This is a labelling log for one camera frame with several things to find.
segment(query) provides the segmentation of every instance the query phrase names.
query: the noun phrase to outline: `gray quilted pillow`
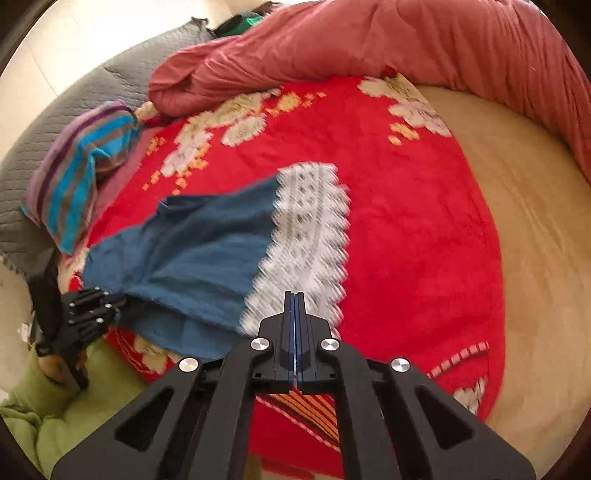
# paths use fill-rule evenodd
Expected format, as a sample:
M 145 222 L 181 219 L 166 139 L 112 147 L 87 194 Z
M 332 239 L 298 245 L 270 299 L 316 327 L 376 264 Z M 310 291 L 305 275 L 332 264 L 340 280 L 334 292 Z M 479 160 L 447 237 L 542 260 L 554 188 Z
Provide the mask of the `gray quilted pillow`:
M 0 257 L 13 270 L 30 272 L 52 241 L 20 211 L 29 180 L 57 134 L 73 118 L 107 100 L 123 99 L 132 109 L 145 100 L 154 67 L 183 47 L 213 38 L 207 21 L 189 23 L 147 40 L 110 59 L 62 93 L 20 136 L 0 166 Z

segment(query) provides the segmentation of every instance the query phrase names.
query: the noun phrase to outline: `cream mattress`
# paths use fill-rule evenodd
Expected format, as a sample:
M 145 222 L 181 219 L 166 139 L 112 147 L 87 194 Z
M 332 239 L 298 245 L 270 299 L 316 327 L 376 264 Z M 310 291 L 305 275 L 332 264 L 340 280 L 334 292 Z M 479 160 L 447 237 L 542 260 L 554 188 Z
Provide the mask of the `cream mattress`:
M 591 407 L 591 187 L 544 127 L 468 93 L 419 89 L 460 142 L 499 232 L 506 362 L 488 424 L 540 478 Z

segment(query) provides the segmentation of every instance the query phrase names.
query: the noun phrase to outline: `red blanket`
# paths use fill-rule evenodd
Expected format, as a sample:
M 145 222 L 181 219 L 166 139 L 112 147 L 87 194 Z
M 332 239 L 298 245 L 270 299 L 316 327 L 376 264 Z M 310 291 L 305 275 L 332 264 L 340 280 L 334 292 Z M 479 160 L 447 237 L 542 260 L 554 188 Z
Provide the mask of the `red blanket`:
M 343 340 L 379 361 L 407 357 L 484 419 L 504 364 L 498 238 L 458 143 L 403 78 L 289 83 L 175 122 L 90 244 L 143 222 L 164 196 L 232 192 L 302 161 L 335 164 L 349 188 Z M 108 339 L 151 380 L 177 359 L 131 332 Z M 258 400 L 252 451 L 342 474 L 330 398 Z

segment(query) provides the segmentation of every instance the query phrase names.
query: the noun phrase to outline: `person's hand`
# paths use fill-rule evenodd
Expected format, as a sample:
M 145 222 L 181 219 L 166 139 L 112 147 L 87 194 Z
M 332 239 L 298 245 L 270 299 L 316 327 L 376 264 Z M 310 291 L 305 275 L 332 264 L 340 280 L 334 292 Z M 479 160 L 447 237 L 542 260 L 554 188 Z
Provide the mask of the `person's hand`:
M 80 353 L 76 368 L 81 368 L 86 360 L 86 350 Z M 46 355 L 39 357 L 39 368 L 47 378 L 64 385 L 67 377 L 70 375 L 68 367 L 63 359 L 58 355 Z

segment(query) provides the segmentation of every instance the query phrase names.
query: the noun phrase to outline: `pink comforter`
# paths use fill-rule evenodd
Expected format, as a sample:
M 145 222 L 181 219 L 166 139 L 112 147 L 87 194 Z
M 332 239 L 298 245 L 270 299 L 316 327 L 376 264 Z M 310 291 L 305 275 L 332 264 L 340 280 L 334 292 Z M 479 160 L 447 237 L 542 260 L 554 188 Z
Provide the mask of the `pink comforter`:
M 522 0 L 337 0 L 277 11 L 241 37 L 185 48 L 148 96 L 167 115 L 297 79 L 379 76 L 469 90 L 541 121 L 591 181 L 591 87 L 552 23 Z

